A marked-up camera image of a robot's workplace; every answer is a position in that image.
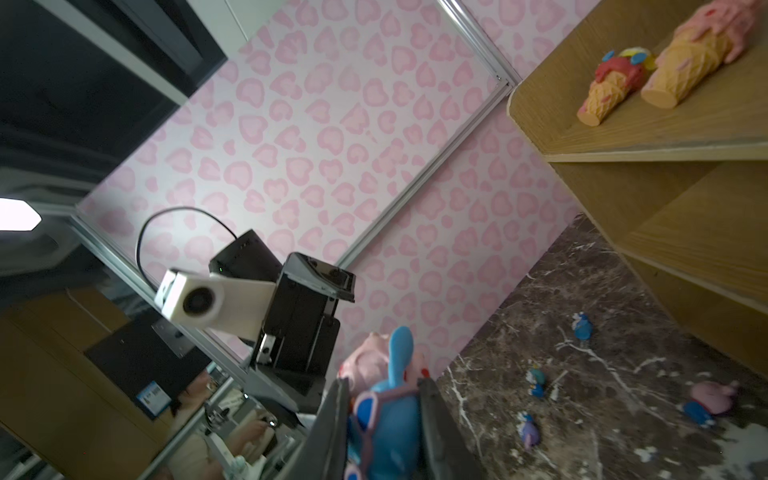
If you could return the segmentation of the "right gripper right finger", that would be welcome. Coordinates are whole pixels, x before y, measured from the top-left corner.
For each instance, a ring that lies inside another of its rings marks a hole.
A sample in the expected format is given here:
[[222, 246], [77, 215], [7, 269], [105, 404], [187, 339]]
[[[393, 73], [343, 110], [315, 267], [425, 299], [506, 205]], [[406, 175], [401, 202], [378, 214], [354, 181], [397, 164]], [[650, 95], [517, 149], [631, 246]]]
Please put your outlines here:
[[422, 453], [418, 475], [429, 480], [482, 479], [480, 463], [467, 448], [436, 382], [418, 381]]

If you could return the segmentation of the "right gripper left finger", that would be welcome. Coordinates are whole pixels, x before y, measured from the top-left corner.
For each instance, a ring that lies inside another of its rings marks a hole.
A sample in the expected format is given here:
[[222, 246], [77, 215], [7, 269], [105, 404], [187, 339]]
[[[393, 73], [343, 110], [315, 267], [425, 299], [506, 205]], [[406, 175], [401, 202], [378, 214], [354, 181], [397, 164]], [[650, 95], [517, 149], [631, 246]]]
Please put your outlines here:
[[281, 475], [288, 480], [341, 480], [347, 465], [350, 392], [346, 378], [329, 387], [315, 421]]

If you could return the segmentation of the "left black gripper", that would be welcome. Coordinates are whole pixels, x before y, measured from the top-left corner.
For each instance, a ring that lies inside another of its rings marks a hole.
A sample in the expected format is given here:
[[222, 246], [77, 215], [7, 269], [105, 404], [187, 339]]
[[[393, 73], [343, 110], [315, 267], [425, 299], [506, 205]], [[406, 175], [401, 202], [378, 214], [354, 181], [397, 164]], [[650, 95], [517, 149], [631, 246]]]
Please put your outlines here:
[[340, 332], [336, 309], [355, 301], [356, 276], [299, 252], [279, 262], [252, 230], [215, 255], [209, 272], [275, 286], [243, 364], [244, 392], [292, 413], [316, 413]]

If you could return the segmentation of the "blue pink pig figure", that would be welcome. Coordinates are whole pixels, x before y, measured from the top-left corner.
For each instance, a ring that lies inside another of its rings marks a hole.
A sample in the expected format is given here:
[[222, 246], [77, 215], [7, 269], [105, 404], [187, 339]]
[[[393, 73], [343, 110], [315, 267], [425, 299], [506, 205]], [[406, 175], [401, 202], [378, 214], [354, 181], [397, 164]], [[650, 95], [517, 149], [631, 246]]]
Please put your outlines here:
[[409, 479], [421, 450], [419, 390], [404, 380], [414, 353], [407, 327], [389, 334], [388, 379], [352, 398], [346, 479]]

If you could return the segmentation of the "sprinkled ice cream cone toy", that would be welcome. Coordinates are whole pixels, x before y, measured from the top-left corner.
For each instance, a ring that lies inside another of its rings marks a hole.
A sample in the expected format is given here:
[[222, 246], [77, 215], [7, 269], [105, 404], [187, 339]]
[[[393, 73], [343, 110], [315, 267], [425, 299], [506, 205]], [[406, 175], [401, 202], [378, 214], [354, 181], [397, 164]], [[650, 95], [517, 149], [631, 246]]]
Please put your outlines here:
[[600, 125], [628, 95], [645, 85], [655, 69], [655, 56], [648, 49], [631, 47], [607, 52], [595, 71], [577, 118], [590, 127]]

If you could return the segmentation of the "pink ice cream cone toy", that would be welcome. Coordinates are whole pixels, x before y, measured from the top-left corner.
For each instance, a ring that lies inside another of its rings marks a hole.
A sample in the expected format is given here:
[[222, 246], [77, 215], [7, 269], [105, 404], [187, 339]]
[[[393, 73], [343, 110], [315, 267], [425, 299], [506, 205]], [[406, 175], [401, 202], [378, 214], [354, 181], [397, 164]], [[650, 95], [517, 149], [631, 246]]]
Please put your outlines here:
[[676, 107], [707, 76], [746, 50], [761, 15], [761, 1], [720, 0], [699, 7], [674, 31], [641, 90], [661, 109]]

